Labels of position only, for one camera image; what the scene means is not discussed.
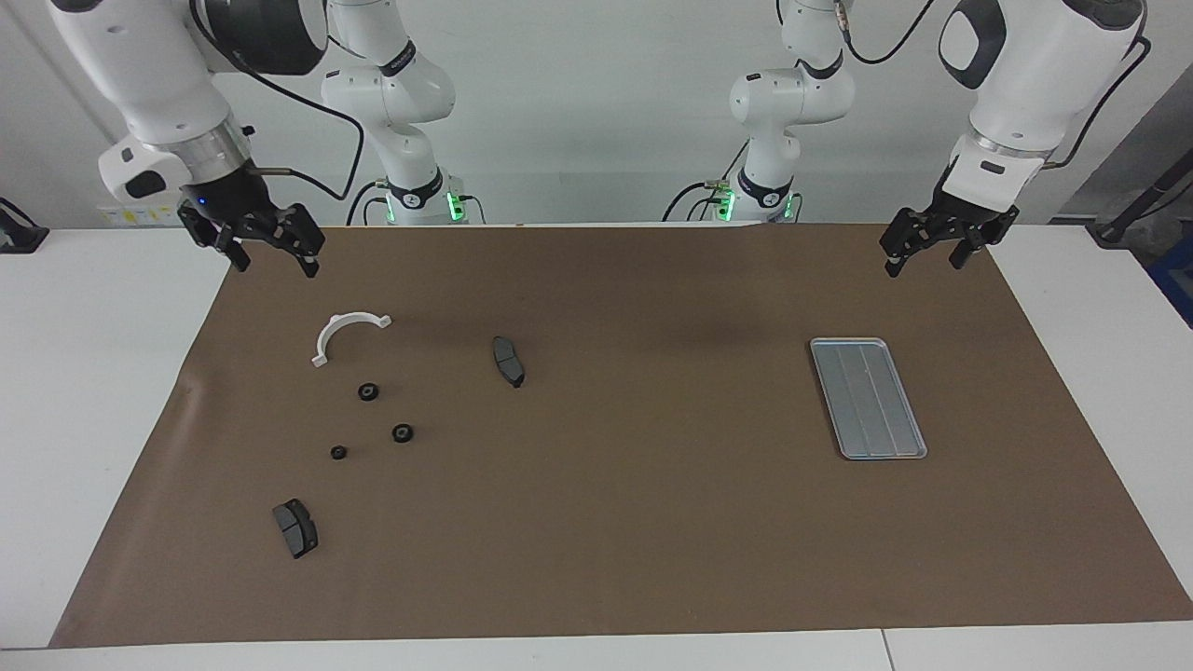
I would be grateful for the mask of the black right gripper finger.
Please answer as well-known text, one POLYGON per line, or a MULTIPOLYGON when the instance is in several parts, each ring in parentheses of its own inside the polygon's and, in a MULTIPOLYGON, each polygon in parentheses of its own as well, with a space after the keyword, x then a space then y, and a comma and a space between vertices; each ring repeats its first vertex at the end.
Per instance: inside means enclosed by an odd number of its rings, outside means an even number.
POLYGON ((299 203, 277 209, 268 216, 266 242, 282 250, 298 261, 307 279, 315 279, 320 270, 317 256, 324 244, 324 234, 315 224, 307 208, 299 203))
POLYGON ((198 247, 214 248, 221 256, 225 256, 227 261, 237 272, 245 272, 251 267, 251 256, 237 241, 230 226, 217 224, 200 213, 177 213, 177 215, 198 247))

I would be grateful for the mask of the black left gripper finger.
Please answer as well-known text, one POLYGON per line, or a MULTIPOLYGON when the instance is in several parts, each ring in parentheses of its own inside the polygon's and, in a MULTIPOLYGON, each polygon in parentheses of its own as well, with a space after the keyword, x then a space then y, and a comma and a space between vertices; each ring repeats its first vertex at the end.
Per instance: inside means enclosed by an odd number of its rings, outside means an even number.
POLYGON ((937 245, 928 229, 928 218, 916 210, 898 210, 880 238, 880 247, 886 256, 885 272, 897 279, 911 256, 937 245))
POLYGON ((960 242, 954 247, 951 253, 951 265, 956 270, 963 270, 966 267, 968 260, 971 256, 979 253, 988 246, 999 245, 1010 226, 1014 224, 1019 216, 1019 210, 1008 210, 1008 213, 1000 213, 993 220, 984 222, 984 224, 968 224, 966 234, 960 239, 960 242))

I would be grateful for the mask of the silver metal tray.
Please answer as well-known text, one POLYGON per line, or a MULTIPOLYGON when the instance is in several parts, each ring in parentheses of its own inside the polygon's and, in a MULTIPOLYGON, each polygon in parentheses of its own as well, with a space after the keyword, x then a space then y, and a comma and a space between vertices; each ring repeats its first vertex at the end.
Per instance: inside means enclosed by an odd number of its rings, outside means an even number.
POLYGON ((885 341, 814 338, 809 349, 843 458, 927 458, 925 437, 885 341))

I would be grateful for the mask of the black stand pole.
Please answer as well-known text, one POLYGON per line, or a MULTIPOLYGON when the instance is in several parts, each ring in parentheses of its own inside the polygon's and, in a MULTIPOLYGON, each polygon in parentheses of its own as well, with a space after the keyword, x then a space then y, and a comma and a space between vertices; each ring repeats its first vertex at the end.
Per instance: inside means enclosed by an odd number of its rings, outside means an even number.
POLYGON ((1096 224, 1092 229, 1092 238, 1104 248, 1120 244, 1129 226, 1145 217, 1146 213, 1157 209, 1160 201, 1172 191, 1172 187, 1176 187, 1192 172, 1193 147, 1189 147, 1150 187, 1146 187, 1135 201, 1121 209, 1121 213, 1117 213, 1108 224, 1096 224))

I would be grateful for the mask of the blue crate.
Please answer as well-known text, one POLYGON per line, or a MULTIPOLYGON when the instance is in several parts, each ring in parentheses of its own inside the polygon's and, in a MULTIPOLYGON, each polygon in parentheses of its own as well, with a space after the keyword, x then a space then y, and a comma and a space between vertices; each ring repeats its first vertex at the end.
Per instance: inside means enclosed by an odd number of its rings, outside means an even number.
POLYGON ((1172 308, 1193 330, 1193 235, 1181 238, 1145 270, 1172 308))

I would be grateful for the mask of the long grey brake pad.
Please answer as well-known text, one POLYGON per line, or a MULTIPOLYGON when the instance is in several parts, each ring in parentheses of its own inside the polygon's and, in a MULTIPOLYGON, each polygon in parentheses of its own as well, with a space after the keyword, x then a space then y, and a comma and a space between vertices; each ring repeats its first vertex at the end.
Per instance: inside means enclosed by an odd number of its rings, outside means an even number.
POLYGON ((495 336, 492 345, 497 371, 513 388, 521 388, 526 378, 526 370, 518 357, 515 344, 506 336, 495 336))

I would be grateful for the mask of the short grey brake pad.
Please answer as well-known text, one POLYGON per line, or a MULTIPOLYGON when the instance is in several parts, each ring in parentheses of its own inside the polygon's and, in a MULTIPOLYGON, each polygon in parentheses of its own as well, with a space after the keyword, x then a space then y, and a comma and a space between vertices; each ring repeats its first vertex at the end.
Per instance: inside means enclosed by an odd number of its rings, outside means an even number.
POLYGON ((319 547, 317 527, 304 501, 282 501, 280 505, 272 507, 271 515, 280 528, 290 556, 301 559, 319 547))

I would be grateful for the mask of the brown table mat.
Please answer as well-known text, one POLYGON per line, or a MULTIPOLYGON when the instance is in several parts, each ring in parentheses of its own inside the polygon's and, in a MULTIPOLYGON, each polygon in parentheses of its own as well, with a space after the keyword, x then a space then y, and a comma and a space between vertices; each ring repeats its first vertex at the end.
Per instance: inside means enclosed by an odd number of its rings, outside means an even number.
POLYGON ((225 273, 52 647, 1193 618, 989 256, 890 279, 849 224, 324 238, 315 279, 261 245, 225 273), (350 310, 392 324, 315 368, 350 310), (927 458, 843 458, 814 338, 889 345, 927 458))

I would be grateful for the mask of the white wall outlet box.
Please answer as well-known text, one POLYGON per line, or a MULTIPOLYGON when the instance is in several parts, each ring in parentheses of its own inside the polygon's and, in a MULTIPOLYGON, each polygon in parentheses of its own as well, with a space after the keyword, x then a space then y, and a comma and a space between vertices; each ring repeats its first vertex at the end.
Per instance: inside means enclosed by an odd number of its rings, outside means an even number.
POLYGON ((97 207, 97 213, 109 226, 118 226, 118 228, 183 226, 183 221, 177 215, 177 208, 165 204, 97 207))

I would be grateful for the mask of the white curved plastic bracket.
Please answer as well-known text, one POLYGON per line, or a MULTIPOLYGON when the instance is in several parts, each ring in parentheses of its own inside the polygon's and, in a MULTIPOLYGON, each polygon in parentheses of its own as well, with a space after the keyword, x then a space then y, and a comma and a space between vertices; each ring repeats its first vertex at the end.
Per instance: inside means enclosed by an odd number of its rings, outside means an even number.
POLYGON ((376 328, 385 330, 392 324, 391 315, 377 315, 370 310, 350 310, 350 313, 334 314, 329 318, 324 327, 321 328, 315 341, 315 355, 311 364, 315 368, 324 367, 329 362, 329 345, 336 332, 350 327, 351 324, 372 324, 376 328))

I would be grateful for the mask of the black table clamp mount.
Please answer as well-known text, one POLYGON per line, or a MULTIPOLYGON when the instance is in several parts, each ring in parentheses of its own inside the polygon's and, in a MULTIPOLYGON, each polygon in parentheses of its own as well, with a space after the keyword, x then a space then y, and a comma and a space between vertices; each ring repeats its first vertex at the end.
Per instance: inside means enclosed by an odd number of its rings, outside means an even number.
POLYGON ((21 208, 0 197, 0 254, 31 254, 47 240, 50 229, 21 208))

